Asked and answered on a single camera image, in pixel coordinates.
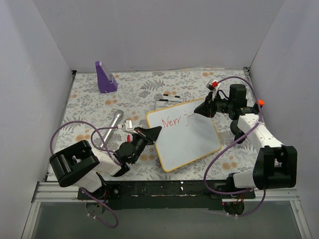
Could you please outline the yellow framed whiteboard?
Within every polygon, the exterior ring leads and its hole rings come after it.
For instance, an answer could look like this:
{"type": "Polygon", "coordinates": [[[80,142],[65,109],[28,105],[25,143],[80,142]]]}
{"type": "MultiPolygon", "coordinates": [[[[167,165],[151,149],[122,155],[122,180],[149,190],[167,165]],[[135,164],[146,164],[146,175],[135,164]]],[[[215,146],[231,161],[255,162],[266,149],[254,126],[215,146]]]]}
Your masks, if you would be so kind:
{"type": "Polygon", "coordinates": [[[161,126],[155,147],[161,167],[171,172],[221,149],[221,142],[211,118],[193,113],[203,98],[176,104],[146,114],[150,128],[161,126]]]}

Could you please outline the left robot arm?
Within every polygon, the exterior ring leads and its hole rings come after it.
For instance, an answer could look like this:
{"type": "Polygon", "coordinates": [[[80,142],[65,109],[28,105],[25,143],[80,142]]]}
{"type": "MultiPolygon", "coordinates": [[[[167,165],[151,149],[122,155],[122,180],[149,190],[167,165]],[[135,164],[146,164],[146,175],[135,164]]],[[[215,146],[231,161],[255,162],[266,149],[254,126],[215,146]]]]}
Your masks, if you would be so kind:
{"type": "Polygon", "coordinates": [[[102,174],[120,177],[128,172],[129,165],[137,162],[145,147],[155,144],[162,127],[133,128],[127,121],[106,129],[122,129],[130,136],[111,156],[92,148],[87,140],[51,153],[49,163],[60,187],[76,185],[89,191],[95,199],[103,198],[106,187],[102,174]]]}

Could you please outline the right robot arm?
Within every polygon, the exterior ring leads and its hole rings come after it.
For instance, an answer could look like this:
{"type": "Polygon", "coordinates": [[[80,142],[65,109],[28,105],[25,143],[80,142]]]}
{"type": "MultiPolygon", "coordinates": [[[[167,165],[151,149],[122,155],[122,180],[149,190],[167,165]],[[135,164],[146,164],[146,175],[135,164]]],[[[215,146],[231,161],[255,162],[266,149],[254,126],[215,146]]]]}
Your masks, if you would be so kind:
{"type": "Polygon", "coordinates": [[[257,151],[253,170],[230,173],[221,194],[237,198],[247,190],[293,188],[297,181],[297,150],[277,140],[261,120],[263,101],[258,100],[252,107],[247,105],[246,87],[232,84],[229,95],[221,97],[217,81],[208,83],[210,90],[205,100],[195,110],[212,118],[216,113],[227,114],[232,120],[230,129],[235,144],[248,139],[257,151]]]}

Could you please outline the silver microphone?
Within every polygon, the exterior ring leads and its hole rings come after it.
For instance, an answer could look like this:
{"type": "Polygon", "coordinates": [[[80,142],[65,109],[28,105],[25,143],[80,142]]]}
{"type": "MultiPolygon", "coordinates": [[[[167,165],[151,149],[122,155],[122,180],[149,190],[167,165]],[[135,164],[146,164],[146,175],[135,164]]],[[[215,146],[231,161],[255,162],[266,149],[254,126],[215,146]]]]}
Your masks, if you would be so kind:
{"type": "Polygon", "coordinates": [[[122,120],[124,116],[124,112],[122,110],[117,110],[114,115],[113,115],[113,119],[109,125],[109,129],[106,130],[105,135],[103,136],[103,142],[104,143],[108,143],[108,141],[110,140],[114,130],[115,130],[115,126],[117,126],[120,121],[122,120]]]}

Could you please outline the black toy gun orange tip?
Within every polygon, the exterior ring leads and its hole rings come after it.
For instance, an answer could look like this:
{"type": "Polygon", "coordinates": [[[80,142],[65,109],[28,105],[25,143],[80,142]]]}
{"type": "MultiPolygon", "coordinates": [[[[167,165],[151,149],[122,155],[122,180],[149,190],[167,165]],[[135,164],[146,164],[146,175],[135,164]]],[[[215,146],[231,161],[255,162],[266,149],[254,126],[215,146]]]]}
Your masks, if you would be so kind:
{"type": "Polygon", "coordinates": [[[243,101],[242,103],[234,101],[230,111],[230,118],[232,119],[230,129],[235,136],[235,141],[261,122],[259,107],[263,105],[263,100],[258,100],[252,107],[247,106],[247,101],[243,101]]]}

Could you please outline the purple wedge stand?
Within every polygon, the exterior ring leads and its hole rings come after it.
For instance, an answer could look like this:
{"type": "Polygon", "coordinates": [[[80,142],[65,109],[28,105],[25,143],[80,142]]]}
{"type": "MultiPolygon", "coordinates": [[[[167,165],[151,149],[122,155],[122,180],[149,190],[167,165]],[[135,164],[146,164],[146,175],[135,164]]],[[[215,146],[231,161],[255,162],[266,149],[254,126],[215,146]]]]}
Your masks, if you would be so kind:
{"type": "Polygon", "coordinates": [[[98,88],[101,94],[116,92],[118,89],[118,83],[101,61],[95,62],[98,88]]]}

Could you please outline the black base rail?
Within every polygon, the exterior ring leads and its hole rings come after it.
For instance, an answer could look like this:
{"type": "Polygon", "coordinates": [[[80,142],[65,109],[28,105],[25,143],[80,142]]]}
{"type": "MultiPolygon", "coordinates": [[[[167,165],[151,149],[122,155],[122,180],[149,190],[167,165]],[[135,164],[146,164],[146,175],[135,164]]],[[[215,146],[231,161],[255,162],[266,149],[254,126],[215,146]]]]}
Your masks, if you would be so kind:
{"type": "Polygon", "coordinates": [[[209,191],[201,180],[108,181],[91,193],[113,210],[123,209],[209,209],[223,210],[222,200],[241,200],[237,195],[209,191]]]}

